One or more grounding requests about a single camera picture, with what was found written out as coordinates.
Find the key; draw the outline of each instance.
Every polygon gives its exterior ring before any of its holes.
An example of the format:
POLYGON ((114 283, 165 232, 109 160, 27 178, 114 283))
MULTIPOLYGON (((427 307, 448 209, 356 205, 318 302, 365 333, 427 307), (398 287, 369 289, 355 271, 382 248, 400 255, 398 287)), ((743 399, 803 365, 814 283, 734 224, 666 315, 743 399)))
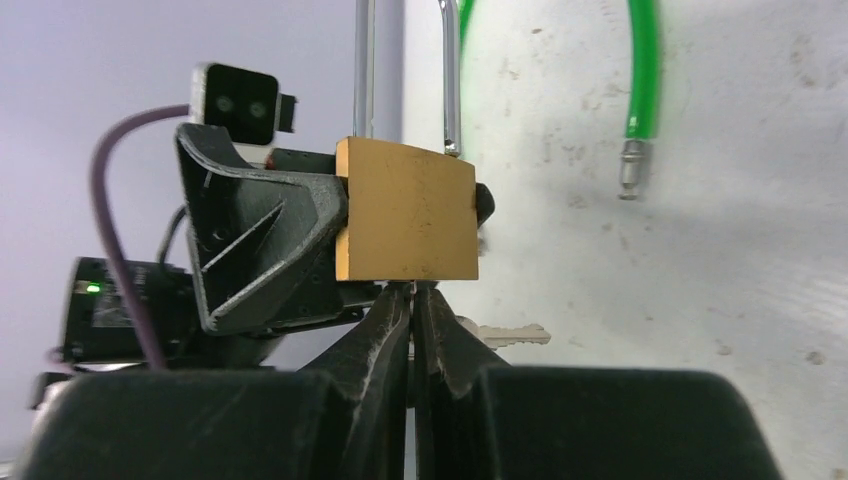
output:
POLYGON ((482 340, 492 350, 508 347, 516 343, 545 345, 551 341, 551 334, 546 332, 545 328, 538 323, 531 323, 530 325, 519 328, 502 328, 489 327, 487 325, 478 326, 466 317, 458 316, 457 320, 459 320, 460 325, 482 340))

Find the hose connector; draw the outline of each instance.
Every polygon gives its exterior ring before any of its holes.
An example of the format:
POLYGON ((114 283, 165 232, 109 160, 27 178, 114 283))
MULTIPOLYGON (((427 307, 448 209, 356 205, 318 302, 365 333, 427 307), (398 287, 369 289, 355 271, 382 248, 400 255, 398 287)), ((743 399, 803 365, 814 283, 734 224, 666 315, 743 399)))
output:
POLYGON ((636 187, 639 185, 642 163, 647 156, 648 144, 645 141, 630 139, 624 142, 624 148, 621 151, 621 170, 618 175, 621 182, 621 193, 618 198, 636 200, 636 187))

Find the depth camera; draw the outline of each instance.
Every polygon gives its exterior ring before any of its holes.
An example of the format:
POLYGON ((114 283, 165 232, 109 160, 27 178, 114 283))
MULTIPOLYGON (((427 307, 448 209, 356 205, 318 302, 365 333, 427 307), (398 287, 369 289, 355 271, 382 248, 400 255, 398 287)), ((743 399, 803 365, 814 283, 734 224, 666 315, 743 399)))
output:
POLYGON ((193 122, 225 127, 233 143, 274 141, 280 85, 273 76, 210 63, 195 70, 192 90, 193 122))

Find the green hose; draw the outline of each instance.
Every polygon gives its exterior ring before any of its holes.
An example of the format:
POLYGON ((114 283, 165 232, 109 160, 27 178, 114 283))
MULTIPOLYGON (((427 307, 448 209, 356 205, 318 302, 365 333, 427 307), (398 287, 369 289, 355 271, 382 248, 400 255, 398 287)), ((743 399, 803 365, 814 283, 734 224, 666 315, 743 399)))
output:
POLYGON ((628 0, 633 30, 633 83, 625 137, 648 140, 657 128, 660 96, 660 32, 655 0, 628 0))
POLYGON ((474 0, 459 0, 459 52, 465 50, 465 35, 468 33, 468 23, 471 20, 471 10, 474 0))

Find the black 3d-printed bracket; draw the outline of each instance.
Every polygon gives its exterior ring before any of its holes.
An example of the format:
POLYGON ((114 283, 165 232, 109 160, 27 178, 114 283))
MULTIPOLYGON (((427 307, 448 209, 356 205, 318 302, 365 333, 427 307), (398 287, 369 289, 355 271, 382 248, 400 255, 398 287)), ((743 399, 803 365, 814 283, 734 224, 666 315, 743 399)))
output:
MULTIPOLYGON (((332 265, 322 253, 347 216, 342 180, 254 168, 224 128, 183 124, 176 144, 204 329, 227 335, 292 324, 281 312, 317 278, 316 268, 332 265)), ((341 311, 338 295, 327 302, 328 311, 341 311)), ((299 316, 318 318, 305 309, 299 316)))

